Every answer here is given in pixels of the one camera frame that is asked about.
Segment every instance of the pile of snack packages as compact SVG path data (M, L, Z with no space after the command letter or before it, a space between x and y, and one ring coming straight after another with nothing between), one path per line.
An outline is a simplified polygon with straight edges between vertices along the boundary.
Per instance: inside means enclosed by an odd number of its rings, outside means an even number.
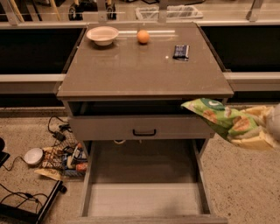
M251 150L280 149L280 126L277 120L271 119L280 104L237 110L219 101L201 98L181 106L200 115L216 133L236 146Z
M80 143L74 149L66 147L45 147L44 156L36 173L51 179L83 176L88 168L88 161Z

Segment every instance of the cabinet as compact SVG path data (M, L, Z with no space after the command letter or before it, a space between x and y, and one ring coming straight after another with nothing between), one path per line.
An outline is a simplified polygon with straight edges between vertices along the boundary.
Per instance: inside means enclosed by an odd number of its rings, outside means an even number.
M200 163L214 132L180 107L233 94L200 29L114 27L113 45L83 38L58 92L88 154L81 217L69 223L227 223L213 215ZM148 45L137 43L140 29ZM175 45L190 46L188 61L172 58Z

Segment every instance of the black handle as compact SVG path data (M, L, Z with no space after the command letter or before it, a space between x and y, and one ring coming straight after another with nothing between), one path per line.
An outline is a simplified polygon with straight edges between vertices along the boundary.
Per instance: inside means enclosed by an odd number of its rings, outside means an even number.
M136 137L154 137L157 134L157 130L154 129L152 133L137 133L134 129L132 130L132 133Z

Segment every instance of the open drawer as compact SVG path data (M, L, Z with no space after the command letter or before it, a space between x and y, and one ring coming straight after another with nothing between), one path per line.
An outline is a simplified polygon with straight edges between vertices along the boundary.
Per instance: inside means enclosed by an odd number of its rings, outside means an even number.
M195 140L91 144L74 223L228 223L212 215Z
M196 115L76 116L68 121L80 141L209 138L214 134Z

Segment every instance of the closed drawer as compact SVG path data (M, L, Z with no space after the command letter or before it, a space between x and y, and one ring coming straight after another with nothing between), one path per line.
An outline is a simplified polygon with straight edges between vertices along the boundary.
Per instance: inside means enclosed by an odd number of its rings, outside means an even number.
M194 139L214 134L196 115L76 116L69 123L80 141Z

